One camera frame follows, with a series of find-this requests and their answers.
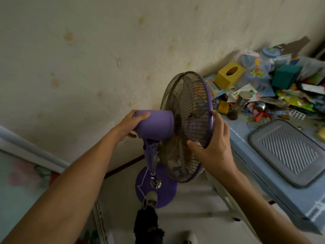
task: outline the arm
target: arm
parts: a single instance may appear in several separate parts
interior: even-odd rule
[[[75,243],[95,203],[116,144],[150,116],[132,110],[69,166],[3,240],[12,243]]]
[[[204,168],[236,200],[262,243],[311,243],[291,222],[273,209],[237,169],[231,154],[229,125],[217,112],[212,113],[215,127],[209,146],[201,149],[188,141],[189,148]]]

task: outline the forearm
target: forearm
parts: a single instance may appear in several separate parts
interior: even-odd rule
[[[109,133],[67,168],[5,243],[74,243],[94,205],[115,146]]]
[[[238,171],[236,176],[229,177],[222,184],[238,203],[263,244],[310,243],[291,222],[263,199],[241,172]]]

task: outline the cluttered pile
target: cluttered pile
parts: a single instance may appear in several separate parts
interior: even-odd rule
[[[236,120],[239,113],[258,122],[263,116],[325,120],[325,63],[286,53],[286,45],[241,51],[217,74],[205,78],[216,110]]]

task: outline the fan grille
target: fan grille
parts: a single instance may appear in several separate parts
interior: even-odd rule
[[[167,86],[160,109],[171,110],[174,115],[173,136],[158,144],[160,162],[168,168],[171,178],[186,182],[193,177],[200,165],[186,142],[190,139],[201,148],[205,147],[209,129],[210,109],[200,76],[194,72],[176,75]]]

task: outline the floor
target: floor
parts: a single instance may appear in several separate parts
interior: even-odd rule
[[[135,180],[144,166],[145,162],[140,161],[103,182],[98,202],[109,244],[134,243],[132,231],[141,207],[135,193]],[[228,215],[225,203],[205,173],[189,183],[178,184],[173,201],[157,209],[157,214],[158,225],[165,231],[164,244],[182,243],[186,230],[195,232],[200,244],[259,243],[243,221],[233,221]],[[325,243],[324,236],[306,235],[313,243]]]

